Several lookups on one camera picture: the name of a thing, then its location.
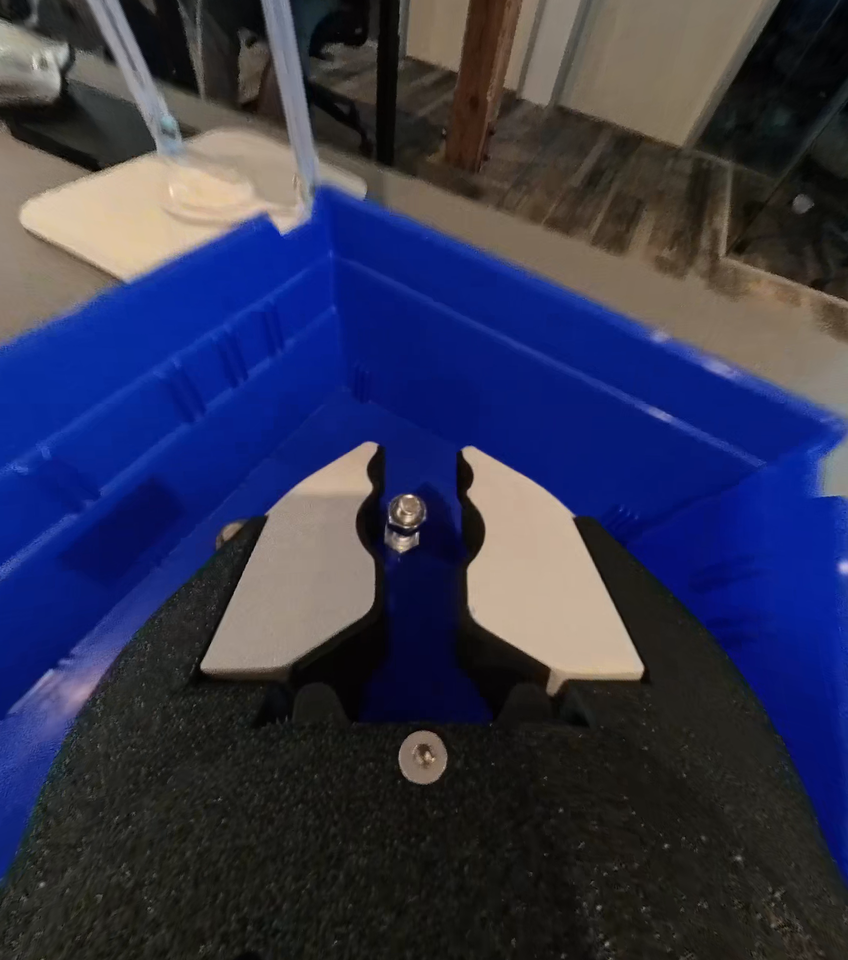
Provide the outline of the wooden support post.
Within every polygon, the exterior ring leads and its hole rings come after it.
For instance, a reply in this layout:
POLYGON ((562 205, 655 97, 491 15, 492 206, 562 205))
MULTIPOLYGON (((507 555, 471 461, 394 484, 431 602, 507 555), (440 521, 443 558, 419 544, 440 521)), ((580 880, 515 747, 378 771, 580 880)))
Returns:
POLYGON ((521 7, 520 1, 469 2, 443 153, 458 170, 477 173, 486 161, 521 7))

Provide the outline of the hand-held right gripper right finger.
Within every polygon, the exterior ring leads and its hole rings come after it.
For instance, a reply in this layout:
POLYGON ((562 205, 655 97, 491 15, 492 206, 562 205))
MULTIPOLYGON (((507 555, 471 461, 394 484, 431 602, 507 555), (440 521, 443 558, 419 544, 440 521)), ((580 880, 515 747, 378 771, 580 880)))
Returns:
POLYGON ((466 562, 457 650, 486 698, 518 684, 634 682, 646 668, 554 494, 474 446, 457 455, 466 562))

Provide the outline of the wooden board document stand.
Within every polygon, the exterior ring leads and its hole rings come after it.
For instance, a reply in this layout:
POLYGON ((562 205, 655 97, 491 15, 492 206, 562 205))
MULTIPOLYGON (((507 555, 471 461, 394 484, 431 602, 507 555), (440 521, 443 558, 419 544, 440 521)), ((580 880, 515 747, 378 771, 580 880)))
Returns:
POLYGON ((261 7, 288 144, 244 127, 183 138, 120 4, 90 2, 156 150, 32 198, 24 228, 129 281, 257 216, 286 234, 320 186, 365 199, 362 179, 318 159, 290 2, 261 7))

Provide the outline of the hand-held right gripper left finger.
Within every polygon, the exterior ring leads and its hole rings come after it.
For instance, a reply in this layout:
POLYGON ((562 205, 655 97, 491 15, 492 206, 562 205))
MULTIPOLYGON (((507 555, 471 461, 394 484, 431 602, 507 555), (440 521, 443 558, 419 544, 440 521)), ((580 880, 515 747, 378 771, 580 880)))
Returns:
POLYGON ((379 601, 382 447, 365 441, 268 511, 201 661, 214 680, 289 679, 379 601))

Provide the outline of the blue plastic bin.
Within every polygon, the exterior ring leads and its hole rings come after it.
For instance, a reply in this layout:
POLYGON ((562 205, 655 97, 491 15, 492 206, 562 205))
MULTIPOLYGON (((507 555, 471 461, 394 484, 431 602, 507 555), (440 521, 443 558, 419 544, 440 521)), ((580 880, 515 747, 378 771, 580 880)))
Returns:
POLYGON ((848 958, 847 431, 329 188, 0 345, 0 958, 848 958), (368 622, 203 675, 364 442, 368 622), (644 678, 481 694, 474 446, 573 512, 644 678))

